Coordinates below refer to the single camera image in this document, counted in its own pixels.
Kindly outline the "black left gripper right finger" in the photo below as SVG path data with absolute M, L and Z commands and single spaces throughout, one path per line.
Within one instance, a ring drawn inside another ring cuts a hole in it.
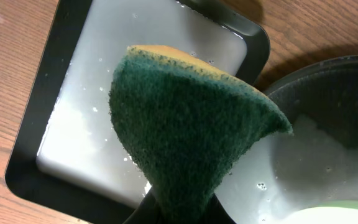
M 236 224 L 235 221 L 227 214 L 215 194 L 210 201 L 209 222 L 211 224 Z

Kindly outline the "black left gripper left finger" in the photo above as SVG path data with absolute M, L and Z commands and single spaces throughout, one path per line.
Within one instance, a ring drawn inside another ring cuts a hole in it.
M 136 210 L 123 224 L 164 224 L 153 188 L 148 191 Z

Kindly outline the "green yellow sponge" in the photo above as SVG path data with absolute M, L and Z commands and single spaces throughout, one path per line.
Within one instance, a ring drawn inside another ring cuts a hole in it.
M 164 223 L 210 223 L 223 177 L 260 139 L 291 133 L 248 83 L 165 45 L 133 45 L 113 73 L 113 128 L 154 189 Z

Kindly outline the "light green plate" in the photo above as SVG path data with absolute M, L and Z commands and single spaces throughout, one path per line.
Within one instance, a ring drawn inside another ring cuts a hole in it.
M 358 201 L 324 203 L 292 213 L 284 224 L 358 224 Z

